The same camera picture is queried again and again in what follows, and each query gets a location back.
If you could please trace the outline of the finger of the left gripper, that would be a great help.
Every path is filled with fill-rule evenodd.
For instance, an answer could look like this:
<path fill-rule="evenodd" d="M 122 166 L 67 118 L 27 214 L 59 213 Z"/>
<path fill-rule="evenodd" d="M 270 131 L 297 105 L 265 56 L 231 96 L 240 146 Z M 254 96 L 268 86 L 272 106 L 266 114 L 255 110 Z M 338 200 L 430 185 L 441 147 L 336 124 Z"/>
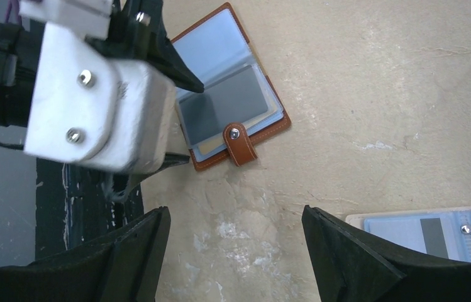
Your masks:
<path fill-rule="evenodd" d="M 167 37 L 163 1 L 111 1 L 106 56 L 148 62 L 181 89 L 204 92 L 204 84 L 186 66 Z"/>
<path fill-rule="evenodd" d="M 163 163 L 158 169 L 158 171 L 162 171 L 170 167 L 188 164 L 190 160 L 191 157 L 189 155 L 179 154 L 175 152 L 166 152 Z"/>

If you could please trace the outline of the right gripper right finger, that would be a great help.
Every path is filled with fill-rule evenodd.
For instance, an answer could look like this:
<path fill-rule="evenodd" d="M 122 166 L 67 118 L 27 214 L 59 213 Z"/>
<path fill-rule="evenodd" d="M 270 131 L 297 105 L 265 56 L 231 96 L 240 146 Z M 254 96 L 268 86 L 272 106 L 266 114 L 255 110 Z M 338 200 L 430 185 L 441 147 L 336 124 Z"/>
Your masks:
<path fill-rule="evenodd" d="M 471 263 L 401 247 L 309 205 L 301 221 L 321 301 L 471 301 Z"/>

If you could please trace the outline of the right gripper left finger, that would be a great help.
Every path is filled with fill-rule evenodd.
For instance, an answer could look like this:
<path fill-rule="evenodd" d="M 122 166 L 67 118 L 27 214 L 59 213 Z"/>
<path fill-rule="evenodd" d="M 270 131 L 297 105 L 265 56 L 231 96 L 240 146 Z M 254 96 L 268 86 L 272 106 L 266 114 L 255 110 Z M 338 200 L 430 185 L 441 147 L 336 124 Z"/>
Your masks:
<path fill-rule="evenodd" d="M 0 267 L 0 301 L 155 301 L 170 224 L 159 207 L 71 250 Z"/>

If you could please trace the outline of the tan leather card holder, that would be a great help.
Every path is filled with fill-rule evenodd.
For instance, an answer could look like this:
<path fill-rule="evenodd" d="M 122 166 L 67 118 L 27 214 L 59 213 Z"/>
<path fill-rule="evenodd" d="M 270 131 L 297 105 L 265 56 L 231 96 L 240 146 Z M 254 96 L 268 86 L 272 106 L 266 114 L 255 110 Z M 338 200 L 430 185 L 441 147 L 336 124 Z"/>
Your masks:
<path fill-rule="evenodd" d="M 225 160 L 242 166 L 255 147 L 291 126 L 274 85 L 230 3 L 173 39 L 204 91 L 179 89 L 175 108 L 195 170 Z"/>

